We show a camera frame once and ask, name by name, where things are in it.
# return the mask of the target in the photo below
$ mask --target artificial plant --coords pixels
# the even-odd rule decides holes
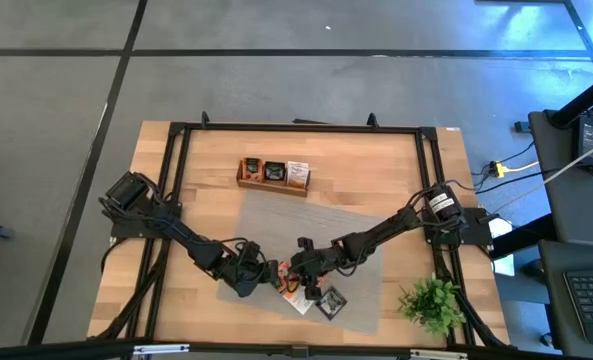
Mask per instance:
[[[420,323],[428,333],[447,335],[449,329],[465,322],[465,316],[455,303],[458,285],[436,279],[432,274],[431,278],[415,283],[414,289],[407,292],[401,287],[403,295],[398,298],[398,312],[414,323]]]

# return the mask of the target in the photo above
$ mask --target gray floor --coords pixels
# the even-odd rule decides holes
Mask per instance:
[[[593,39],[593,1],[574,4]],[[136,5],[135,0],[0,1],[0,47],[120,48]],[[583,46],[562,5],[459,0],[444,6],[438,0],[151,1],[136,46]],[[13,241],[0,241],[0,346],[23,341],[116,65],[115,58],[0,58],[0,223],[17,232]],[[559,107],[591,83],[591,63],[562,60],[132,59],[46,341],[85,336],[109,231],[96,198],[127,170],[143,120],[197,121],[206,110],[213,121],[288,122],[299,117],[358,124],[375,112],[381,124],[461,127],[470,166],[478,169],[529,144],[529,136],[511,131],[513,122],[525,121],[530,111]],[[530,151],[515,164],[535,159]],[[479,201],[493,210],[538,181],[515,183],[481,195]],[[548,211],[540,191],[502,215],[522,224]],[[498,283],[503,300],[543,298],[542,288],[539,299],[529,299],[516,291],[524,287],[520,283],[505,278]],[[505,309],[537,313],[520,304]],[[534,337],[524,329],[542,330],[539,316],[520,317],[540,319],[534,326],[510,322],[512,342],[533,346]]]

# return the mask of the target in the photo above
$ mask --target black metal frame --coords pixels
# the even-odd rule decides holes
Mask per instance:
[[[167,179],[167,174],[169,171],[169,164],[171,162],[171,153],[173,150],[174,142],[176,141],[177,135],[180,133],[179,129],[182,130],[183,141],[180,149],[180,155],[177,165],[176,174],[174,177],[174,187],[171,192],[172,194],[172,202],[177,203],[179,196],[180,196],[180,188],[182,183],[182,177],[185,165],[187,163],[187,153],[189,150],[189,141],[191,136],[192,130],[210,130],[210,131],[217,131],[217,130],[235,130],[235,131],[297,131],[297,132],[330,132],[330,133],[377,133],[377,134],[401,134],[401,135],[412,135],[415,139],[416,151],[418,155],[418,165],[419,165],[419,173],[421,178],[421,183],[423,188],[428,188],[430,184],[429,172],[427,167],[427,158],[425,154],[424,148],[424,141],[429,141],[430,148],[431,148],[431,156],[434,163],[434,171],[436,173],[436,181],[444,181],[444,172],[442,167],[442,161],[440,157],[440,150],[438,147],[438,137],[436,134],[436,129],[433,127],[383,127],[378,124],[376,120],[376,116],[374,114],[370,114],[367,119],[367,124],[363,126],[352,126],[352,125],[327,125],[327,124],[240,124],[240,123],[213,123],[210,121],[209,116],[206,112],[202,113],[201,116],[202,120],[200,123],[172,123],[169,130],[169,136],[167,138],[167,144],[165,146],[165,155],[163,156],[163,165],[161,167],[161,174],[159,179],[159,187],[162,188],[165,184]],[[153,242],[154,239],[147,239],[146,245],[143,248],[143,256],[141,259],[140,269],[139,269],[139,277],[136,286],[138,287],[143,283],[143,278],[147,274],[147,269],[149,269],[151,256],[152,256],[152,249],[153,249]],[[163,286],[163,279],[165,274],[164,266],[166,265],[166,258],[169,251],[169,239],[163,239],[163,269],[161,275],[158,279],[156,279],[154,285],[154,292],[152,294],[152,301],[150,303],[148,318],[147,318],[147,325],[145,330],[145,337],[148,339],[153,339],[155,326],[156,326],[156,319],[158,315],[158,308],[160,305],[160,298],[162,296],[162,286]],[[462,268],[460,263],[460,258],[458,256],[458,250],[453,246],[450,248],[450,257],[451,257],[451,264],[452,264],[452,272],[454,274],[454,280],[457,285],[460,285],[461,288],[465,289],[464,278],[462,275]],[[433,254],[442,252],[439,250],[438,252],[432,251]],[[435,268],[436,272],[439,272],[438,262],[435,261]],[[136,323],[138,321],[139,312],[135,311],[130,319],[128,325],[128,332],[126,333],[126,337],[133,337],[135,336],[136,332]],[[466,323],[464,326],[464,335],[465,335],[465,342],[468,345],[474,345],[474,335],[472,327],[469,323]],[[447,343],[449,346],[455,345],[455,336],[453,331],[450,332],[449,336],[447,337]],[[301,346],[301,345],[270,345],[270,344],[257,344],[257,345],[247,345],[247,344],[220,344],[220,343],[210,343],[206,346],[206,349],[210,349],[210,351],[214,351],[213,349],[217,348],[222,351],[234,351],[234,352],[250,352],[250,350],[254,350],[254,352],[265,353],[265,354],[276,354],[276,353],[285,353],[285,349],[290,349],[289,352],[294,354],[295,356],[299,355],[307,355],[311,351],[312,347],[309,346]],[[343,347],[335,347],[335,350],[342,349]],[[348,351],[346,353],[342,353],[344,355],[356,355],[356,348],[348,347]],[[374,350],[375,348],[365,348],[372,351],[371,354],[383,354],[383,355],[397,355],[401,356],[402,354],[407,354],[409,352],[408,348],[387,348],[382,350]]]
[[[134,19],[127,37],[125,46],[122,49],[116,48],[0,48],[0,56],[6,57],[118,57],[119,63],[112,81],[112,85],[107,96],[106,108],[101,116],[98,130],[90,146],[90,151],[79,182],[77,184],[74,197],[66,216],[66,222],[63,224],[61,234],[57,242],[54,262],[49,267],[49,277],[47,279],[42,295],[39,298],[36,311],[30,317],[28,323],[28,344],[36,345],[42,343],[45,331],[48,326],[49,318],[54,307],[58,290],[63,279],[63,275],[69,260],[73,242],[80,225],[83,209],[89,195],[93,176],[98,164],[100,153],[109,130],[113,112],[118,100],[118,96],[125,78],[127,66],[132,57],[201,57],[201,56],[245,56],[245,57],[281,57],[281,56],[299,56],[299,57],[447,57],[447,58],[546,58],[553,61],[591,61],[593,62],[593,43],[585,30],[580,17],[578,16],[571,0],[500,0],[500,2],[520,2],[520,3],[559,3],[563,4],[579,36],[583,40],[585,50],[406,50],[406,49],[134,49],[134,44],[141,22],[147,7],[148,0],[139,0]],[[191,129],[205,128],[208,121],[203,118],[201,124],[190,124]],[[289,125],[252,125],[239,124],[238,130],[266,130],[266,131],[284,131],[285,126]],[[395,130],[387,127],[362,126],[362,127],[320,127],[320,125],[303,125],[299,131],[335,131],[335,132],[376,132],[376,133],[394,133]],[[234,129],[232,124],[212,124],[210,129]],[[150,251],[153,240],[148,241]],[[143,262],[147,259],[151,261],[151,254],[143,257]]]

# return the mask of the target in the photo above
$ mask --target gray mat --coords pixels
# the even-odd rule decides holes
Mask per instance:
[[[330,240],[354,231],[365,231],[382,218],[359,215],[329,207],[311,205],[304,199],[263,191],[247,190],[240,210],[236,236],[243,236],[261,245],[265,257],[279,262],[299,251],[296,239],[304,236],[317,248],[329,247]],[[328,320],[315,306],[301,315],[270,285],[259,285],[254,292],[239,298],[221,283],[217,298],[255,306],[294,318],[305,318],[333,326],[375,334],[380,317],[383,254],[377,250],[351,277],[332,272],[325,288],[334,286],[347,299],[347,305]]]

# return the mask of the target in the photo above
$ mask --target wooden table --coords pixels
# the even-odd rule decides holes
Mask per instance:
[[[143,123],[131,171],[158,178],[168,128],[168,122]],[[437,130],[445,178],[472,186],[460,130]],[[433,181],[429,143],[425,148]],[[181,201],[182,220],[197,233],[213,239],[235,235],[246,190],[236,185],[234,175],[238,161],[245,156],[307,162],[312,169],[308,202],[365,215],[390,216],[422,188],[415,140],[410,135],[194,130]],[[172,163],[168,189],[175,167]],[[476,205],[472,192],[458,187],[454,190],[463,206]],[[294,234],[294,241],[297,237],[298,234]],[[107,259],[89,335],[104,330],[131,296],[143,244],[143,239],[129,240]],[[155,338],[218,343],[443,346],[444,340],[426,334],[396,312],[397,298],[401,294],[399,286],[409,288],[434,271],[423,230],[400,235],[384,247],[381,315],[377,335],[370,336],[219,301],[216,299],[218,283],[193,265],[184,248],[173,243]],[[508,342],[488,258],[473,246],[462,246],[460,255],[469,300],[494,334]],[[144,304],[138,334],[144,333],[149,308],[147,299]],[[462,331],[456,334],[462,341]]]

